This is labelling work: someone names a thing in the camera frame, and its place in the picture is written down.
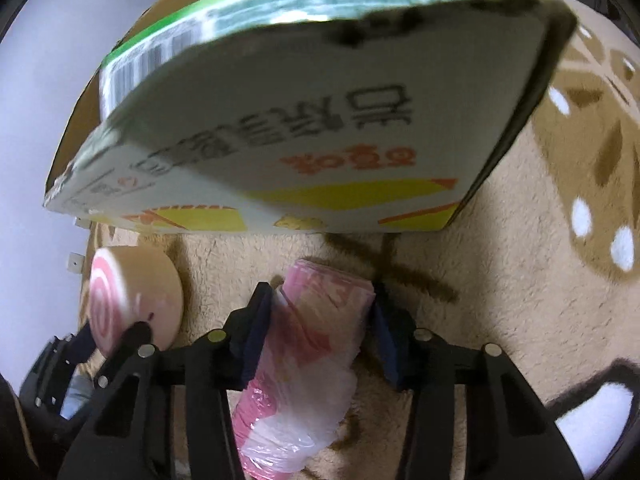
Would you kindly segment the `pink swirl roll plush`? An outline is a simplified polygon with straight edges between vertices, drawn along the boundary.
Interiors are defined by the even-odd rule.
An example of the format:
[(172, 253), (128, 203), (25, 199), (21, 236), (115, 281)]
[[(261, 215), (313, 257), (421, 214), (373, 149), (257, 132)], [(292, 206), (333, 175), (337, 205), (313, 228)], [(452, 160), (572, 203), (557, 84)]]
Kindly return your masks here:
[(96, 251), (89, 278), (89, 326), (102, 356), (137, 322), (148, 323), (152, 344), (168, 349), (183, 315), (179, 274), (168, 255), (155, 247), (112, 246)]

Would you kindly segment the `pink plastic pack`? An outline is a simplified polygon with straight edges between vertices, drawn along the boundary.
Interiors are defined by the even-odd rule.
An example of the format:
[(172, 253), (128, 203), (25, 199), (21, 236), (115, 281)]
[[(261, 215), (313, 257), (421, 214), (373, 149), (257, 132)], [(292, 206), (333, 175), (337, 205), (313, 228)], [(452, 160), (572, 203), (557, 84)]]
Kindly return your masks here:
[(360, 276), (299, 259), (273, 293), (255, 377), (232, 414), (255, 479), (288, 479), (329, 446), (357, 388), (352, 363), (375, 297)]

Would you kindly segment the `cardboard box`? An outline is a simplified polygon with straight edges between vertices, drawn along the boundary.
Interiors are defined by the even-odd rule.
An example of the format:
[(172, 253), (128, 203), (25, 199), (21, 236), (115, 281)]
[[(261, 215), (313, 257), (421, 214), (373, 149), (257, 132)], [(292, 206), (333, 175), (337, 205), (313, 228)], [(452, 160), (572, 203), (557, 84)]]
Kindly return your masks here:
[(78, 99), (44, 206), (138, 232), (438, 231), (575, 27), (561, 0), (157, 0)]

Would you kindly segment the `wall socket lower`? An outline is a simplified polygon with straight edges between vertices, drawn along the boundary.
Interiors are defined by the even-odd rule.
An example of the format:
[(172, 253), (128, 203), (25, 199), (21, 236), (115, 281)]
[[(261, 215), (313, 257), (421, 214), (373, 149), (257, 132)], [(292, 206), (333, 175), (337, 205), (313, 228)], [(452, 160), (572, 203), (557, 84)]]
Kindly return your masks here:
[(81, 274), (85, 266), (85, 256), (77, 252), (71, 252), (66, 261), (66, 269), (73, 274)]

